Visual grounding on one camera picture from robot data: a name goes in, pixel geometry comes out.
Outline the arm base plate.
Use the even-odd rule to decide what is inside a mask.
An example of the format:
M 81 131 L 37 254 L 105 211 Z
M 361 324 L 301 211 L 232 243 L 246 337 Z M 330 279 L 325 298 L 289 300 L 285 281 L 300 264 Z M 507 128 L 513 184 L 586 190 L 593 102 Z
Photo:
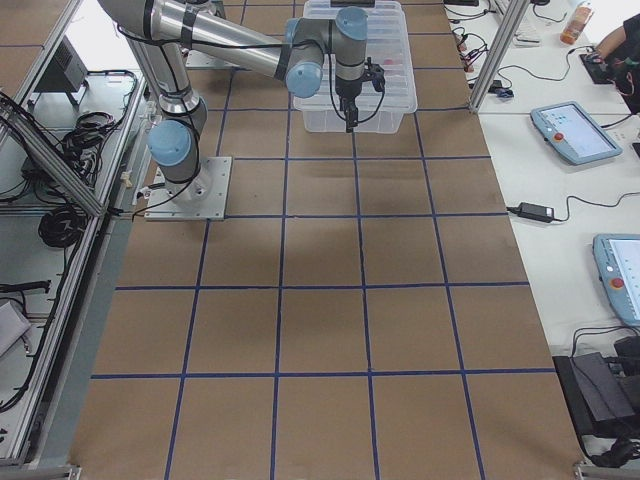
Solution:
M 228 61 L 196 50 L 191 50 L 187 54 L 185 66 L 188 70 L 226 70 L 235 68 L 235 65 Z
M 231 157 L 202 157 L 200 173 L 190 186 L 178 193 L 182 186 L 164 184 L 161 169 L 156 168 L 154 181 L 164 185 L 153 189 L 148 196 L 149 209 L 143 212 L 150 221 L 223 220 L 232 170 Z

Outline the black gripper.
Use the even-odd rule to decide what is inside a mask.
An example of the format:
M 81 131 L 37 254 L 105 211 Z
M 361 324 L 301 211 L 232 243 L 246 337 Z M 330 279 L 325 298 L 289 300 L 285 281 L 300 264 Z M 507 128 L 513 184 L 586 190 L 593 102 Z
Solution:
M 370 57 L 354 60 L 336 55 L 335 62 L 335 92 L 342 102 L 345 132 L 352 133 L 359 125 L 359 110 L 355 100 L 362 92 L 362 85 L 371 82 L 376 92 L 384 92 L 385 71 L 381 65 L 373 63 Z

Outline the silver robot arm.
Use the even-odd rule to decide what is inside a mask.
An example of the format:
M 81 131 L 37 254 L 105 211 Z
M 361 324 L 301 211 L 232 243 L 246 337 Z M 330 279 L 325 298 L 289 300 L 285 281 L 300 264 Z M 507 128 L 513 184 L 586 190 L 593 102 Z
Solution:
M 298 98 L 316 95 L 324 77 L 347 132 L 361 122 L 356 100 L 365 83 L 383 93 L 383 68 L 366 54 L 367 13 L 356 6 L 330 19 L 292 18 L 278 40 L 238 25 L 209 1 L 103 1 L 104 12 L 141 51 L 163 115 L 147 145 L 169 200 L 204 198 L 211 181 L 200 156 L 205 105 L 193 89 L 182 53 L 198 51 L 281 81 Z

